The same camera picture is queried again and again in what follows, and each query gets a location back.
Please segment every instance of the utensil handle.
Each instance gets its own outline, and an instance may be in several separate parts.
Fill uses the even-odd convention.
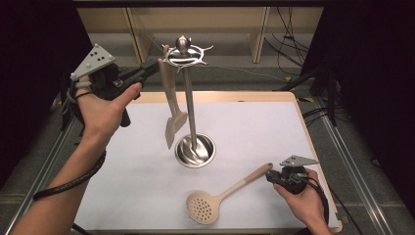
[[[231,193],[237,191],[238,189],[242,188],[243,186],[247,185],[248,183],[250,183],[250,182],[254,181],[255,179],[259,178],[260,176],[264,175],[272,167],[273,167],[272,163],[265,164],[265,165],[261,166],[256,171],[254,171],[250,175],[248,175],[245,179],[239,181],[232,188],[226,190],[224,193],[222,193],[218,197],[220,198],[220,200],[223,200],[224,198],[229,196]]]

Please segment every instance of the hand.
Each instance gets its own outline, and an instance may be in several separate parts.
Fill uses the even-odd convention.
[[[88,80],[88,76],[80,79],[80,81]],[[141,87],[141,83],[133,84],[112,101],[103,100],[93,93],[79,97],[77,102],[85,122],[84,138],[98,137],[108,144],[121,123],[122,112],[128,103],[137,97]],[[89,87],[79,88],[75,96],[90,91]]]
[[[309,178],[318,182],[317,172],[306,168]],[[324,208],[318,193],[309,185],[294,195],[279,184],[274,184],[275,190],[286,200],[294,216],[302,221],[313,234],[331,234],[324,219]]]

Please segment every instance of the utensil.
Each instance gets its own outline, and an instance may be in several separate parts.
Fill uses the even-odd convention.
[[[168,45],[165,45],[164,53],[167,52]],[[162,86],[171,111],[171,117],[167,120],[164,134],[167,147],[170,149],[174,141],[175,133],[186,123],[187,113],[181,112],[177,103],[173,66],[167,65],[162,61],[162,59],[158,59],[158,63],[160,67]]]
[[[212,196],[204,191],[196,191],[190,194],[186,200],[188,214],[200,224],[211,224],[215,222],[219,216],[219,205],[223,199],[265,174],[272,166],[272,163],[261,166],[245,179],[218,196]]]

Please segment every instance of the wooden handle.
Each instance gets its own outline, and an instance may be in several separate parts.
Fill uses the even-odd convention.
[[[263,166],[261,166],[260,168],[258,168],[256,171],[254,171],[252,174],[248,175],[245,178],[245,181],[247,183],[259,178],[260,176],[262,176],[263,174],[265,174],[268,170],[270,170],[273,167],[272,163],[269,164],[265,164]]]

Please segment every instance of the white surface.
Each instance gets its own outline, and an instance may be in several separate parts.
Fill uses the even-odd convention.
[[[187,110],[184,103],[180,108]],[[167,149],[167,104],[134,104],[127,110],[132,123],[108,146],[106,162],[82,201],[78,225],[87,230],[304,227],[265,176],[226,198],[211,225],[193,221],[185,206],[194,190],[218,195],[266,163],[280,170],[279,163],[291,155],[313,158],[294,103],[195,103],[197,132],[216,144],[213,161],[202,168],[181,165],[175,143]],[[186,123],[175,140],[189,133]],[[329,225],[339,227],[332,208]]]

